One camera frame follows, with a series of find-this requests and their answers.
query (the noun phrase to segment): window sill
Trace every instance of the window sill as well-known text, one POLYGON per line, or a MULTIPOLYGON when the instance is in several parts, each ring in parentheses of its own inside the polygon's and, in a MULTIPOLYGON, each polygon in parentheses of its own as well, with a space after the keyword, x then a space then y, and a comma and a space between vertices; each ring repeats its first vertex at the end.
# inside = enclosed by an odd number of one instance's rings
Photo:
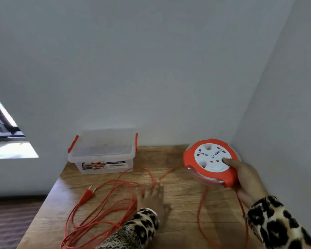
POLYGON ((28 141, 0 142, 0 159, 38 158, 28 141))

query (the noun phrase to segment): hand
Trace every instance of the hand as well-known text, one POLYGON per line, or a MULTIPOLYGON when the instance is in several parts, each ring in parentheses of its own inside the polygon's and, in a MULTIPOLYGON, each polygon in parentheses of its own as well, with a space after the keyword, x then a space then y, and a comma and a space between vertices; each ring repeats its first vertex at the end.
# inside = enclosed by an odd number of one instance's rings
POLYGON ((258 172, 251 165, 227 158, 223 158, 223 162, 236 168, 240 184, 233 189, 246 207, 250 208, 257 201, 269 196, 258 172))
POLYGON ((154 188, 145 190, 144 197, 141 192, 137 194, 137 211, 142 208, 154 210, 160 220, 160 225, 163 226, 171 208, 163 204, 163 185, 160 181, 154 188))

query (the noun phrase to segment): window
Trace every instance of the window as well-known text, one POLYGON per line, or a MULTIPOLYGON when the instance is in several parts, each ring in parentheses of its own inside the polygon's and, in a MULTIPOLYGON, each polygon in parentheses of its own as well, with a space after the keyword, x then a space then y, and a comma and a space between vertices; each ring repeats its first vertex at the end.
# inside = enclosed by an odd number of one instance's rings
POLYGON ((25 136, 0 102, 0 141, 21 141, 25 136))

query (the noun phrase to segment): box label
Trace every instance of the box label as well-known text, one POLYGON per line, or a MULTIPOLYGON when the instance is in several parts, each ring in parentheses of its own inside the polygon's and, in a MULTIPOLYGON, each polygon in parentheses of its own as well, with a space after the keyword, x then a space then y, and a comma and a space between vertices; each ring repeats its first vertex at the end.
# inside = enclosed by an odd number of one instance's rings
POLYGON ((128 168, 128 165, 125 161, 121 162, 83 162, 82 169, 116 169, 116 168, 128 168))

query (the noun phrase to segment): white wall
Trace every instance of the white wall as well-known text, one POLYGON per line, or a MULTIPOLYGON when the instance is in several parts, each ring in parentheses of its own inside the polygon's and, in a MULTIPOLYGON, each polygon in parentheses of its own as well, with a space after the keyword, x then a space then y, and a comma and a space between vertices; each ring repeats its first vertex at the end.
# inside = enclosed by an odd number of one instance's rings
POLYGON ((311 233, 311 0, 296 0, 232 144, 311 233))
POLYGON ((48 192, 82 128, 230 141, 293 2, 0 0, 0 100, 40 156, 0 161, 0 195, 48 192))

